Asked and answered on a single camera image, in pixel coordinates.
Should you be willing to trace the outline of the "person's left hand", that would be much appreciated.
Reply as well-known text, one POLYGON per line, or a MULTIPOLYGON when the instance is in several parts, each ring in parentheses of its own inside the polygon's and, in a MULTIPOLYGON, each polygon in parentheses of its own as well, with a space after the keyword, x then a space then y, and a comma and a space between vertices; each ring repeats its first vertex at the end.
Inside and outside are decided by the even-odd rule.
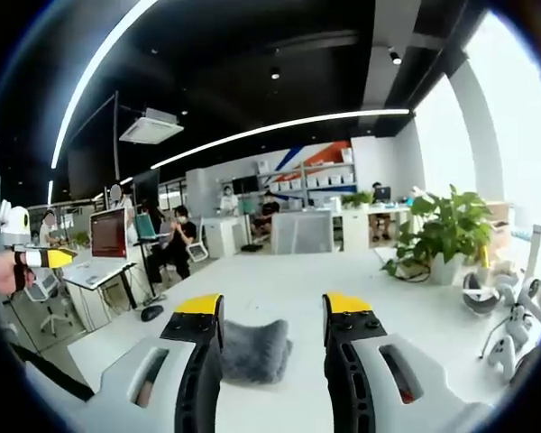
POLYGON ((25 253, 0 253, 0 294, 12 295, 32 285, 34 279, 34 273, 27 266, 25 253))

